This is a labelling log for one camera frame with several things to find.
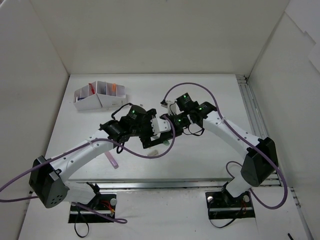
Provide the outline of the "orange translucent highlighter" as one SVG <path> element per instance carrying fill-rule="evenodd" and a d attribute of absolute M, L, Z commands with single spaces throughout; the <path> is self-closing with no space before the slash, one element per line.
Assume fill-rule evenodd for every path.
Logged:
<path fill-rule="evenodd" d="M 113 91 L 113 92 L 116 92 L 116 90 L 117 90 L 117 85 L 114 83 L 114 84 L 112 85 L 112 91 Z"/>

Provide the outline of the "red ballpoint pen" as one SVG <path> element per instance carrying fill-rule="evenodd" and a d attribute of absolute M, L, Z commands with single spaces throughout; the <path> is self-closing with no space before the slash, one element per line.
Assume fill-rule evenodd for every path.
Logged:
<path fill-rule="evenodd" d="M 89 85 L 91 93 L 94 95 L 96 93 L 95 88 L 93 87 L 93 85 L 91 83 L 89 83 L 88 85 Z"/>

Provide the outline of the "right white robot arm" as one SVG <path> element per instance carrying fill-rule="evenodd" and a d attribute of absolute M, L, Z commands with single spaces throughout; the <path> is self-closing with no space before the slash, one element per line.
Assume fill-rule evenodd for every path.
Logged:
<path fill-rule="evenodd" d="M 176 124 L 196 124 L 209 131 L 231 146 L 244 158 L 240 173 L 226 183 L 221 193 L 221 200 L 227 206 L 239 201 L 240 195 L 252 187 L 258 187 L 272 172 L 279 171 L 279 162 L 275 142 L 248 133 L 221 113 L 217 101 L 199 104 L 188 93 L 176 98 L 181 114 L 175 115 Z"/>

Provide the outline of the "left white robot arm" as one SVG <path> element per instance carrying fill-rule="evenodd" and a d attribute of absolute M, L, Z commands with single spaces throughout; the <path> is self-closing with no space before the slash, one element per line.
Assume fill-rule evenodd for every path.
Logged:
<path fill-rule="evenodd" d="M 159 142 L 174 141 L 177 136 L 174 123 L 167 114 L 156 117 L 156 110 L 144 110 L 132 105 L 120 120 L 101 124 L 98 131 L 77 147 L 51 159 L 43 156 L 33 162 L 29 185 L 47 208 L 63 201 L 82 203 L 94 210 L 100 204 L 99 189 L 90 183 L 72 184 L 69 178 L 97 156 L 116 147 L 124 149 L 131 137 L 139 137 L 145 145 L 151 137 L 160 135 Z"/>

